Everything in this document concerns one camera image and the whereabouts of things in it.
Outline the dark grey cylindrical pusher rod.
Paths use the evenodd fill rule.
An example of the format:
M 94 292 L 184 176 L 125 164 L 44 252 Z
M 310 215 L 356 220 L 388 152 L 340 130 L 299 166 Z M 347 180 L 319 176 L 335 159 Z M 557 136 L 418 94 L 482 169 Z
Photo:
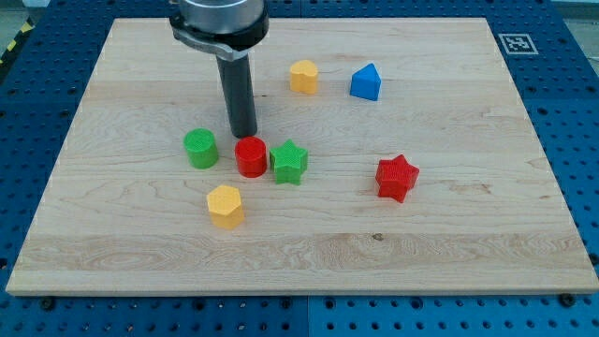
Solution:
M 237 139 L 251 137 L 257 132 L 257 121 L 249 57 L 216 60 L 231 133 Z

